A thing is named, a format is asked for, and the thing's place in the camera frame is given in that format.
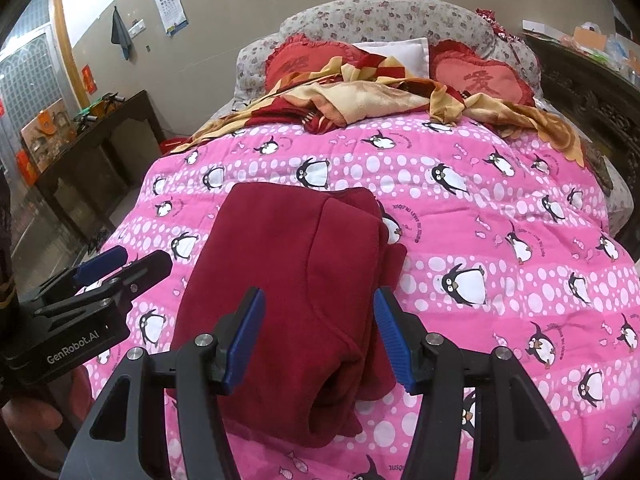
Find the left hand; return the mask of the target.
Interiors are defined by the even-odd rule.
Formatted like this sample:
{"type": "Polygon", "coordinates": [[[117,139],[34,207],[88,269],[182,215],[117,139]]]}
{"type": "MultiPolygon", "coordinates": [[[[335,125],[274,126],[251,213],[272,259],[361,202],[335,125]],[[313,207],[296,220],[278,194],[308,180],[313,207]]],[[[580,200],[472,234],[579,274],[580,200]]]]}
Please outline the left hand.
{"type": "MultiPolygon", "coordinates": [[[[93,404],[88,370],[77,367],[72,377],[68,406],[76,417],[84,420],[93,404]]],[[[53,406],[37,399],[15,398],[2,408],[2,418],[17,445],[38,470],[45,471],[50,478],[60,471],[63,461],[41,437],[62,424],[63,416],[53,406]]]]}

